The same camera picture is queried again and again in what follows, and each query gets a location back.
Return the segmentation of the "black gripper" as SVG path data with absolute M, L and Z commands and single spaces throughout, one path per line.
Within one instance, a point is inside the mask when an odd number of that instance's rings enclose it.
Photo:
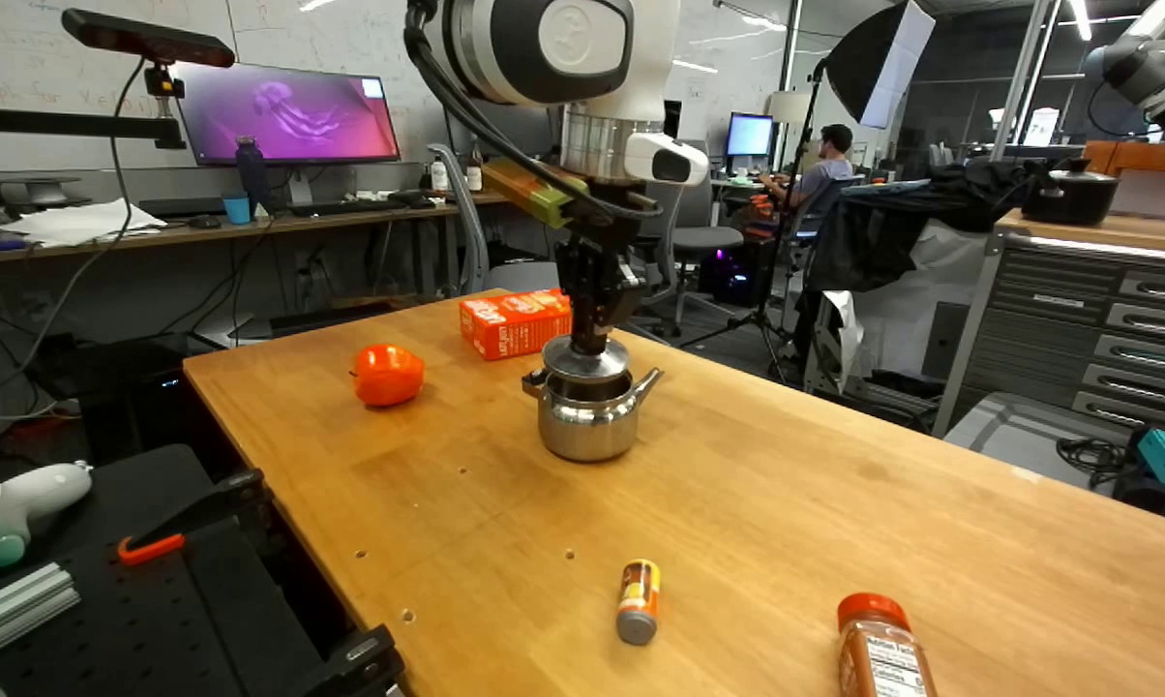
M 534 159 L 530 162 L 530 211 L 575 238 L 583 252 L 621 256 L 643 221 L 655 221 L 661 203 L 643 185 L 608 185 L 575 170 Z M 561 291 L 572 304 L 570 349 L 592 352 L 592 287 L 583 261 L 561 261 Z M 615 261 L 599 279 L 595 292 L 595 345 L 608 345 L 612 323 L 625 316 L 634 291 L 634 270 Z

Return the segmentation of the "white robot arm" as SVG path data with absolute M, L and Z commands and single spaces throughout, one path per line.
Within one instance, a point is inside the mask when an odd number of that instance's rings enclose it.
M 570 349 L 595 354 L 625 300 L 625 248 L 661 203 L 646 183 L 701 185 L 707 154 L 666 134 L 681 0 L 406 0 L 403 48 L 430 91 L 521 175 L 561 192 Z M 484 103 L 557 108 L 557 159 L 526 154 Z

